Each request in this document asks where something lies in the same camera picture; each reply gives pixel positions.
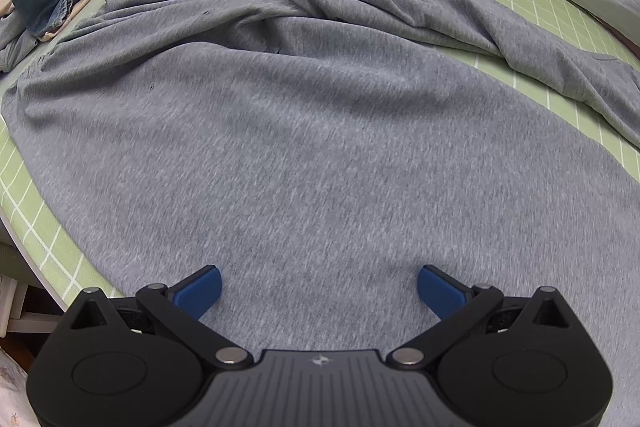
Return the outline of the grey hoodie garment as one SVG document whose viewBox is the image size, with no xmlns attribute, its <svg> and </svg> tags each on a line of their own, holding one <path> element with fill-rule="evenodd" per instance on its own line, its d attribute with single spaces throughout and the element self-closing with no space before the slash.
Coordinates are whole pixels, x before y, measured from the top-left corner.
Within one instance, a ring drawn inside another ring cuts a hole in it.
<svg viewBox="0 0 640 427">
<path fill-rule="evenodd" d="M 2 17 L 0 23 L 0 69 L 5 74 L 38 46 L 39 40 L 25 27 L 16 11 Z"/>
</svg>

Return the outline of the grey sweatpants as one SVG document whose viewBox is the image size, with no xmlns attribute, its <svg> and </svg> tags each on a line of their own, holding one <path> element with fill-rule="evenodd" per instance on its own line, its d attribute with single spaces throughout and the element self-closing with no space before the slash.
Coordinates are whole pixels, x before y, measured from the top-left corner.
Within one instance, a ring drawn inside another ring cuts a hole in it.
<svg viewBox="0 0 640 427">
<path fill-rule="evenodd" d="M 494 0 L 106 0 L 6 92 L 40 194 L 126 293 L 206 263 L 250 349 L 390 350 L 434 263 L 559 288 L 608 355 L 639 343 L 639 185 L 513 69 L 639 135 L 639 76 Z"/>
</svg>

